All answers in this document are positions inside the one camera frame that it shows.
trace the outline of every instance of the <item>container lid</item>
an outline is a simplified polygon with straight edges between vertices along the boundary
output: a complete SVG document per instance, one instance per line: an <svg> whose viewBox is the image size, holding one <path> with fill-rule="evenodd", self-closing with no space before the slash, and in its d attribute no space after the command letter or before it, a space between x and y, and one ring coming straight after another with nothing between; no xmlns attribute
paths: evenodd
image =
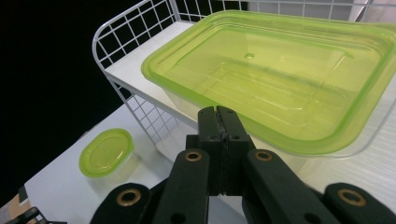
<svg viewBox="0 0 396 224"><path fill-rule="evenodd" d="M132 153L131 135L123 129L98 134L81 152L79 169L88 177L103 177L116 170Z"/></svg>
<svg viewBox="0 0 396 224"><path fill-rule="evenodd" d="M157 49L141 70L199 107L231 108L279 149L328 154L359 136L393 78L396 25L225 10Z"/></svg>

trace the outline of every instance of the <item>translucent plastic tray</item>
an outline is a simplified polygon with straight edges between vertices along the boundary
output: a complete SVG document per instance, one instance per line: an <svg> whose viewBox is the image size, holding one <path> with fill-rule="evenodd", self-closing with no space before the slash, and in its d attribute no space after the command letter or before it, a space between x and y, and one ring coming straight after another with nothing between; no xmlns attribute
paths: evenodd
<svg viewBox="0 0 396 224"><path fill-rule="evenodd" d="M156 50L142 73L192 117L188 104L224 105L270 145L328 154L360 135L393 78L395 27L226 10Z"/></svg>

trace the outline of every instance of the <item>white table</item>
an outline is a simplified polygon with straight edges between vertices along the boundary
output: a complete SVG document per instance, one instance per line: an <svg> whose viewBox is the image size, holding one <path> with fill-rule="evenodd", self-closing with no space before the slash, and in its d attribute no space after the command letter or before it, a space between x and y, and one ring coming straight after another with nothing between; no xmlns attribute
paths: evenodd
<svg viewBox="0 0 396 224"><path fill-rule="evenodd" d="M122 128L131 134L135 153L140 158L138 166L125 183L134 182L152 188L169 176L172 162L159 153L123 105L26 182L25 188L30 204L36 206L48 220L66 221L71 224L90 223L94 212L107 194L123 184L115 183L99 188L78 168L78 159L83 148L97 134L111 128ZM229 198L227 201L236 207L236 210L222 199L211 197L209 222L246 223L242 211L238 210L240 199Z"/></svg>
<svg viewBox="0 0 396 224"><path fill-rule="evenodd" d="M392 165L396 161L395 139L392 137L395 123L396 112L393 111L389 122L363 153L347 160L308 160L300 169L299 177L319 190L335 182L357 185L396 212L396 166ZM97 188L78 168L82 149L97 134L111 128L127 130L134 139L135 152L140 157L139 165L125 182L140 183L151 188L169 176L172 162L159 153L123 105L26 182L31 205L38 207L48 220L89 223L107 194L122 184ZM210 223L246 223L239 197L211 197L209 204Z"/></svg>

